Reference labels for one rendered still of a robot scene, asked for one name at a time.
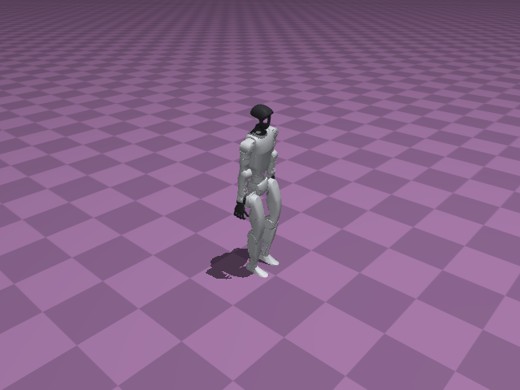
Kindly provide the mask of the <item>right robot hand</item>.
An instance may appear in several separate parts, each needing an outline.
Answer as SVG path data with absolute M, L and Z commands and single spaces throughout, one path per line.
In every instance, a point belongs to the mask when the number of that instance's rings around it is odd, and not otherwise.
M 246 200 L 246 197 L 244 197 L 244 200 L 243 200 L 243 203 L 240 203 L 236 200 L 236 207 L 235 207 L 235 211 L 234 211 L 234 215 L 239 218 L 239 219 L 245 219 L 244 218 L 244 213 L 247 217 L 249 217 L 249 215 L 246 213 L 245 211 L 245 200 Z

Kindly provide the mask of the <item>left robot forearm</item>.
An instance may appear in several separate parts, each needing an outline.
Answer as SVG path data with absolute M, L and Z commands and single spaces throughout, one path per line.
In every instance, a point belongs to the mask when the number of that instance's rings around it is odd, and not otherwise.
M 275 175 L 275 161 L 276 161 L 276 158 L 275 158 L 274 161 L 270 161 L 270 165 L 269 165 L 268 169 L 266 170 L 266 177 L 267 178 L 271 178 L 272 176 Z

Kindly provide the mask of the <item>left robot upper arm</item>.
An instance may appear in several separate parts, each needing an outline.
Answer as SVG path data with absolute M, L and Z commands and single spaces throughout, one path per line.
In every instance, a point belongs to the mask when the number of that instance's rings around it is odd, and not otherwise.
M 277 151 L 274 150 L 276 137 L 277 137 L 277 135 L 278 135 L 278 129 L 277 129 L 277 128 L 274 128 L 274 127 L 272 127 L 272 126 L 269 126 L 269 128 L 270 128 L 270 129 L 273 131 L 273 133 L 274 133 L 274 145 L 273 145 L 272 154 L 271 154 L 271 161 L 274 161 L 275 158 L 278 156 Z

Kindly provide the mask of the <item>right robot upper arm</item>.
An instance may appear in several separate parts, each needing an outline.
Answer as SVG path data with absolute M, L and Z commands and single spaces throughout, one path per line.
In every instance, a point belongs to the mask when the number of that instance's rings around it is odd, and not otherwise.
M 250 163 L 251 154 L 254 151 L 254 142 L 255 141 L 253 139 L 247 138 L 240 143 L 240 171 L 245 173 L 246 180 L 252 176 L 252 171 L 248 168 L 248 166 Z

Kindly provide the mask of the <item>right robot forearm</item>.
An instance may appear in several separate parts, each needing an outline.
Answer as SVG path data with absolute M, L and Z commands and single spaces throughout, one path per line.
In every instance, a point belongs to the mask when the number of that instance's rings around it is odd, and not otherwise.
M 237 201 L 240 203 L 243 203 L 244 197 L 246 197 L 247 194 L 247 185 L 248 180 L 245 179 L 245 173 L 243 171 L 240 171 L 238 175 L 238 191 L 237 191 Z

